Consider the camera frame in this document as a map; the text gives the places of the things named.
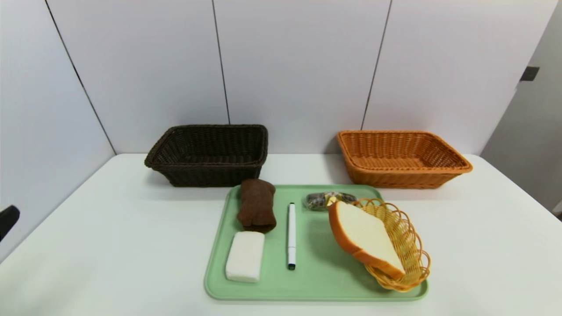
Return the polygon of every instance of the white table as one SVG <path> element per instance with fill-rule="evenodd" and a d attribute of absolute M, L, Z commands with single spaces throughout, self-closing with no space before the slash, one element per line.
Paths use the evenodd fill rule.
<path fill-rule="evenodd" d="M 228 188 L 173 188 L 119 155 L 0 264 L 0 315 L 559 315 L 562 223 L 477 156 L 435 190 L 382 189 L 433 259 L 410 303 L 216 301 L 203 277 Z M 274 184 L 349 183 L 338 155 L 269 155 Z"/>

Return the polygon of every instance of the black chair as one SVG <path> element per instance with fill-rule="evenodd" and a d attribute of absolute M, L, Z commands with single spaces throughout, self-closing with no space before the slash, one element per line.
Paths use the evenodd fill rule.
<path fill-rule="evenodd" d="M 7 209 L 0 211 L 0 241 L 20 219 L 20 210 L 11 205 Z"/>

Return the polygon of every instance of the slice of bread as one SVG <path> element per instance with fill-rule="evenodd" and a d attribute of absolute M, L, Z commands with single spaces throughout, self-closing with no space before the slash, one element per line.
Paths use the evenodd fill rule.
<path fill-rule="evenodd" d="M 406 274 L 380 219 L 344 202 L 332 204 L 329 216 L 339 246 L 355 259 L 379 268 L 393 279 Z"/>

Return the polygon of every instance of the orange wicker basket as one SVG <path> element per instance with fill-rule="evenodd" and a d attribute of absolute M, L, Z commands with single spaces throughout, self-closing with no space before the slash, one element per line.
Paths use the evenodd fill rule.
<path fill-rule="evenodd" d="M 338 133 L 347 172 L 357 184 L 379 188 L 437 188 L 472 165 L 435 134 L 346 130 Z"/>

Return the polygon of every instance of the panel seam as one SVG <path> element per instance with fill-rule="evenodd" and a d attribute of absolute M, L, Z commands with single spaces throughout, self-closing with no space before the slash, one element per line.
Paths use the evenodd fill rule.
<path fill-rule="evenodd" d="M 215 0 L 211 0 L 212 3 L 212 14 L 215 18 L 215 31 L 216 31 L 216 44 L 219 48 L 219 61 L 220 61 L 220 72 L 223 75 L 223 88 L 224 88 L 224 102 L 226 103 L 226 115 L 228 116 L 228 124 L 230 124 L 230 110 L 228 109 L 228 98 L 226 97 L 226 81 L 224 80 L 224 68 L 223 68 L 223 55 L 220 51 L 220 41 L 219 41 L 219 27 L 216 23 L 216 11 L 215 11 Z"/>
<path fill-rule="evenodd" d="M 49 10 L 49 14 L 51 15 L 51 19 L 53 20 L 53 24 L 55 25 L 55 29 L 57 29 L 58 37 L 61 39 L 62 46 L 65 48 L 65 52 L 66 52 L 66 55 L 68 56 L 68 58 L 70 60 L 70 64 L 72 65 L 72 68 L 74 69 L 74 73 L 76 74 L 76 77 L 78 78 L 78 81 L 80 82 L 80 85 L 82 86 L 82 90 L 84 91 L 84 94 L 86 95 L 86 98 L 88 99 L 88 102 L 90 103 L 90 106 L 92 107 L 92 110 L 94 111 L 94 115 L 96 116 L 96 119 L 98 120 L 98 123 L 101 126 L 102 131 L 107 138 L 107 142 L 109 143 L 109 146 L 111 146 L 111 150 L 113 150 L 113 153 L 115 155 L 117 155 L 117 152 L 115 151 L 115 147 L 113 147 L 113 144 L 111 143 L 111 140 L 109 139 L 109 136 L 107 135 L 107 132 L 106 132 L 105 128 L 103 127 L 103 124 L 102 124 L 101 120 L 99 119 L 98 112 L 96 111 L 96 108 L 94 108 L 94 104 L 92 104 L 92 100 L 90 99 L 90 96 L 88 95 L 88 92 L 86 91 L 86 87 L 84 86 L 84 83 L 82 83 L 82 79 L 80 78 L 80 75 L 78 74 L 78 71 L 76 70 L 76 66 L 74 66 L 74 62 L 72 61 L 72 58 L 70 57 L 69 50 L 66 48 L 65 41 L 62 39 L 61 32 L 58 29 L 58 25 L 55 21 L 55 17 L 53 16 L 53 12 L 51 12 L 51 7 L 49 6 L 49 3 L 47 2 L 47 0 L 45 0 L 45 4 L 47 5 L 47 9 Z"/>
<path fill-rule="evenodd" d="M 384 35 L 386 34 L 386 28 L 387 28 L 387 25 L 388 25 L 388 18 L 390 17 L 391 7 L 392 7 L 392 0 L 390 0 L 390 3 L 388 4 L 387 18 L 386 18 L 386 21 L 384 22 L 383 36 L 380 38 L 379 53 L 377 54 L 377 62 L 375 63 L 375 70 L 373 71 L 373 78 L 371 80 L 371 87 L 369 88 L 369 95 L 367 96 L 367 104 L 365 105 L 365 112 L 363 113 L 363 121 L 361 121 L 361 130 L 363 130 L 363 125 L 365 124 L 365 118 L 367 116 L 367 108 L 369 107 L 369 101 L 371 99 L 371 92 L 373 91 L 373 84 L 375 82 L 375 75 L 377 74 L 377 68 L 379 66 L 380 53 L 383 50 Z"/>

